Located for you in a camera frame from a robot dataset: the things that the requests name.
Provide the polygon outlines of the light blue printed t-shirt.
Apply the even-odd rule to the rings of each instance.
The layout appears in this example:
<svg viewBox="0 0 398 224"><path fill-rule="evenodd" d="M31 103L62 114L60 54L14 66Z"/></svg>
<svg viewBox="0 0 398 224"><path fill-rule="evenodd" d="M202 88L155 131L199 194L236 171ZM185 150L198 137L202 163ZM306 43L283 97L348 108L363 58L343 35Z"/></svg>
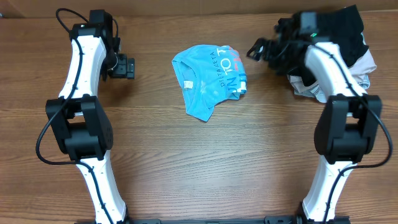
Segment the light blue printed t-shirt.
<svg viewBox="0 0 398 224"><path fill-rule="evenodd" d="M207 122L217 104L239 100L247 76L238 51L228 45L195 45L178 53L172 66L186 114Z"/></svg>

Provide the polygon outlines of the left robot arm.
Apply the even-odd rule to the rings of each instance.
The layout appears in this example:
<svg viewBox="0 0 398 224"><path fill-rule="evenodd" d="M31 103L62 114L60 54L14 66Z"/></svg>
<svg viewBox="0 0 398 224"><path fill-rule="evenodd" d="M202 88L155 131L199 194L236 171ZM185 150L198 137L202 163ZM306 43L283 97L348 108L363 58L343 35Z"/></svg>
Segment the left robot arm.
<svg viewBox="0 0 398 224"><path fill-rule="evenodd" d="M48 100L48 122L36 142L36 155L48 129L69 161L77 166L88 187L94 208L94 223L130 223L111 166L113 128L99 99L98 86L107 78L133 79L135 60L120 52L118 23L103 9L90 11L81 24L66 30L72 58L65 84L58 98Z"/></svg>

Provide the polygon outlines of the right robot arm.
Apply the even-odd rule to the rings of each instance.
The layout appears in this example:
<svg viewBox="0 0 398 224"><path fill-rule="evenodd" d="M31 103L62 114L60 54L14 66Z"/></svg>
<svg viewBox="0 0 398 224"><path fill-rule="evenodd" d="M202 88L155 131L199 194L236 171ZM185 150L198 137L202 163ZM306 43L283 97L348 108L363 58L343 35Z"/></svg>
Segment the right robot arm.
<svg viewBox="0 0 398 224"><path fill-rule="evenodd" d="M277 73L293 71L311 75L327 101L314 132L318 167L300 214L292 223L349 223L337 217L335 207L350 173L360 169L364 155L374 145L381 99L369 95L352 77L340 46L321 33L318 14L303 11L281 18L274 27L277 37L260 38L247 52L264 60Z"/></svg>

